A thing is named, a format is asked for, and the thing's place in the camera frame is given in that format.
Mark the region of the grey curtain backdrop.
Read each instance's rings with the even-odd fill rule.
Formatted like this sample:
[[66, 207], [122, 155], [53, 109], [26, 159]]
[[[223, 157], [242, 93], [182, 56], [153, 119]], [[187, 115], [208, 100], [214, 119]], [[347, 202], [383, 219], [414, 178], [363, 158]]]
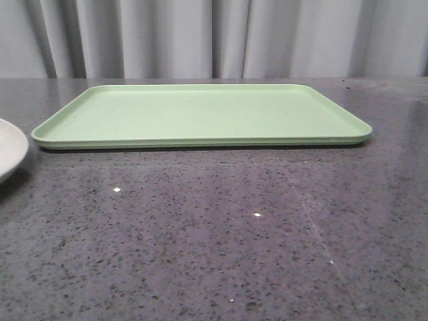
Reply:
[[2, 1], [2, 78], [427, 74], [426, 1]]

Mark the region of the white round plate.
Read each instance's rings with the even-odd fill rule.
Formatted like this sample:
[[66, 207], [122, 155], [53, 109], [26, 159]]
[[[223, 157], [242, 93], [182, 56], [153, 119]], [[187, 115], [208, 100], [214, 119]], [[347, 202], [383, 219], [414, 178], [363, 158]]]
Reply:
[[16, 125], [1, 119], [1, 183], [16, 171], [28, 148], [25, 134]]

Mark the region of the green rectangular tray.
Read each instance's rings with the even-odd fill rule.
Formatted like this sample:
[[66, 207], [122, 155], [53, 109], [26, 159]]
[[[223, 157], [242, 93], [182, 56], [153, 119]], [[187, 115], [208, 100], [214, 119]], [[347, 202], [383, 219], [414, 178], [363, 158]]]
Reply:
[[371, 127], [299, 84], [103, 85], [36, 127], [48, 149], [354, 145]]

